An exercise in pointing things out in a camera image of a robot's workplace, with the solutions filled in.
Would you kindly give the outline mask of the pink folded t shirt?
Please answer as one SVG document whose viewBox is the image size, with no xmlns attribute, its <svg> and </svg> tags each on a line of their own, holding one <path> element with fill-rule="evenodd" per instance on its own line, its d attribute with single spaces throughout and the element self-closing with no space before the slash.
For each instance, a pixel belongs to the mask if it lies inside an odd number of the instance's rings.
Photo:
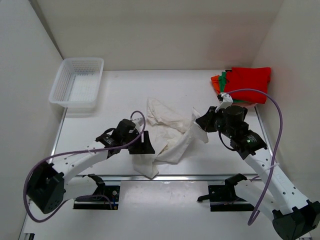
<svg viewBox="0 0 320 240">
<path fill-rule="evenodd" d="M 238 103 L 238 105 L 239 105 L 240 107 L 249 109 L 249 108 L 254 108 L 254 107 L 257 105 L 257 103 L 253 103 L 253 102 L 240 102 L 240 103 Z"/>
</svg>

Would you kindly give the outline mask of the green folded t shirt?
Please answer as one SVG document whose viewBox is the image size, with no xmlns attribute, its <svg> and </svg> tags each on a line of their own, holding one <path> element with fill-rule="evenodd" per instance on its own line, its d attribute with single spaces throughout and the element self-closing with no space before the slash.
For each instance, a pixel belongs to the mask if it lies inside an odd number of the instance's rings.
<svg viewBox="0 0 320 240">
<path fill-rule="evenodd" d="M 225 86 L 227 84 L 227 72 L 226 71 L 223 71 L 221 73 L 221 76 L 218 77 L 218 83 L 219 83 L 219 91 L 221 93 L 223 93 L 225 90 Z M 233 102 L 234 103 L 244 103 L 245 101 L 233 98 Z"/>
</svg>

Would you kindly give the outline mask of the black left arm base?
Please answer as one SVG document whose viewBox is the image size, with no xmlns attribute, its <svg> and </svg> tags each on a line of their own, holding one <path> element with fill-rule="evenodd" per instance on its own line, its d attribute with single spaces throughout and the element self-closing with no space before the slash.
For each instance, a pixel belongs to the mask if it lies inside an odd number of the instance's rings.
<svg viewBox="0 0 320 240">
<path fill-rule="evenodd" d="M 74 200 L 74 210 L 110 210 L 119 209 L 119 198 L 121 186 L 106 184 L 104 180 L 95 175 L 88 174 L 91 180 L 96 183 L 97 188 L 88 196 L 80 196 Z"/>
</svg>

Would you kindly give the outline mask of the white t shirt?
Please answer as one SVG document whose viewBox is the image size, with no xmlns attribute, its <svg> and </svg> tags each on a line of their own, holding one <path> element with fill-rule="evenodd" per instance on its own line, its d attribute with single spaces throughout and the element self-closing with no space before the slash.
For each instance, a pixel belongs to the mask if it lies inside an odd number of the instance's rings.
<svg viewBox="0 0 320 240">
<path fill-rule="evenodd" d="M 196 123 L 201 114 L 195 108 L 191 117 L 186 118 L 158 99 L 149 97 L 146 110 L 147 130 L 155 153 L 132 157 L 133 169 L 141 175 L 153 179 L 159 173 L 157 162 L 177 164 L 192 142 L 209 142 L 208 134 Z"/>
</svg>

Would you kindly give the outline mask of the aluminium table rail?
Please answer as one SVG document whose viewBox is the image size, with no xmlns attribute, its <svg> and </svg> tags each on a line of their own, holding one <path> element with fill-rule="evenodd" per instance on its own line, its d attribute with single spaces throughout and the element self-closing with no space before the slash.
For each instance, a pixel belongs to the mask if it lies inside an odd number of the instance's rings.
<svg viewBox="0 0 320 240">
<path fill-rule="evenodd" d="M 160 181 L 160 182 L 172 182 L 172 181 L 224 181 L 231 177 L 228 174 L 222 175 L 157 175 L 154 178 L 147 178 L 142 175 L 102 175 L 101 178 L 105 182 L 121 182 L 121 181 Z"/>
</svg>

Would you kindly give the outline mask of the white plastic basket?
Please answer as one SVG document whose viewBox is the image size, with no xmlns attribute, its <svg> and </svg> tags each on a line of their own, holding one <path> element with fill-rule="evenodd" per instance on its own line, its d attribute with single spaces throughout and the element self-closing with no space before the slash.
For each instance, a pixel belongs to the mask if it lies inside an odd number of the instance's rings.
<svg viewBox="0 0 320 240">
<path fill-rule="evenodd" d="M 49 94 L 49 102 L 71 109 L 96 106 L 104 60 L 71 57 L 62 61 Z"/>
</svg>

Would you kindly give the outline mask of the red folded t shirt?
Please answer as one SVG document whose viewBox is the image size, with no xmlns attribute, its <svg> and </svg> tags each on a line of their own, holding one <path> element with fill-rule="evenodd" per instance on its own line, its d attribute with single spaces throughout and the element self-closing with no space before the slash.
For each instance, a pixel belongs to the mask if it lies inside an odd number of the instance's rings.
<svg viewBox="0 0 320 240">
<path fill-rule="evenodd" d="M 226 84 L 223 91 L 229 93 L 240 89 L 254 89 L 267 93 L 271 72 L 270 67 L 232 67 L 231 71 L 226 73 Z M 235 100 L 254 104 L 265 104 L 267 101 L 264 94 L 252 90 L 233 92 L 230 96 Z"/>
</svg>

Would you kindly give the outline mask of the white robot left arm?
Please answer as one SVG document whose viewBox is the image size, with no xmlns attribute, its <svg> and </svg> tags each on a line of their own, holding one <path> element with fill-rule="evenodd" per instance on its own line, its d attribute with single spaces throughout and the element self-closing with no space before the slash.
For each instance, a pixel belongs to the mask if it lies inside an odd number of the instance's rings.
<svg viewBox="0 0 320 240">
<path fill-rule="evenodd" d="M 34 166 L 24 183 L 23 200 L 31 199 L 42 213 L 49 214 L 70 199 L 103 198 L 105 183 L 101 177 L 94 173 L 78 175 L 121 150 L 138 156 L 155 153 L 148 131 L 139 129 L 134 120 L 123 119 L 84 150 L 58 153 L 51 157 L 51 163 L 42 160 Z"/>
</svg>

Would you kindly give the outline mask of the orange folded t shirt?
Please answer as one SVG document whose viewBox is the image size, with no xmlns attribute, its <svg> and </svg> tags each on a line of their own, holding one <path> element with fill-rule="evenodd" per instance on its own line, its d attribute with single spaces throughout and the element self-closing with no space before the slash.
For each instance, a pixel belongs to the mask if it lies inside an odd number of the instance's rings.
<svg viewBox="0 0 320 240">
<path fill-rule="evenodd" d="M 215 76 L 212 76 L 210 79 L 215 92 L 219 95 L 221 93 L 221 84 L 220 84 L 221 76 L 215 75 Z"/>
</svg>

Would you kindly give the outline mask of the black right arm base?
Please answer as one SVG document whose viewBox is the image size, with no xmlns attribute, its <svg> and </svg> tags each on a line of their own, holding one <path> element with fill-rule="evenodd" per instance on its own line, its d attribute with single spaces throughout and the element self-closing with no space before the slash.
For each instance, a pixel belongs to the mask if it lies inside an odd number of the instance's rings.
<svg viewBox="0 0 320 240">
<path fill-rule="evenodd" d="M 235 186 L 247 180 L 238 173 L 224 180 L 224 185 L 209 185 L 208 194 L 199 196 L 198 203 L 209 201 L 211 212 L 250 212 L 254 206 L 236 195 Z"/>
</svg>

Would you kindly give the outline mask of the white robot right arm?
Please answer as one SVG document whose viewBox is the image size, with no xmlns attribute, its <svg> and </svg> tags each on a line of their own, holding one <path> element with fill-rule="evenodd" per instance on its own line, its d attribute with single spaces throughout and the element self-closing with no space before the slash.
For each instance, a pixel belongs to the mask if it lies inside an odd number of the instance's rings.
<svg viewBox="0 0 320 240">
<path fill-rule="evenodd" d="M 255 186 L 243 174 L 236 174 L 224 181 L 214 193 L 197 200 L 212 200 L 226 196 L 229 200 L 243 199 L 272 222 L 273 228 L 283 240 L 296 240 L 314 230 L 320 222 L 320 203 L 310 201 L 284 174 L 276 163 L 268 159 L 257 160 L 252 156 L 258 150 L 267 149 L 264 140 L 249 129 L 245 122 L 248 110 L 240 106 L 218 109 L 211 106 L 196 123 L 207 133 L 217 132 L 230 140 L 229 149 L 256 172 L 266 190 Z"/>
</svg>

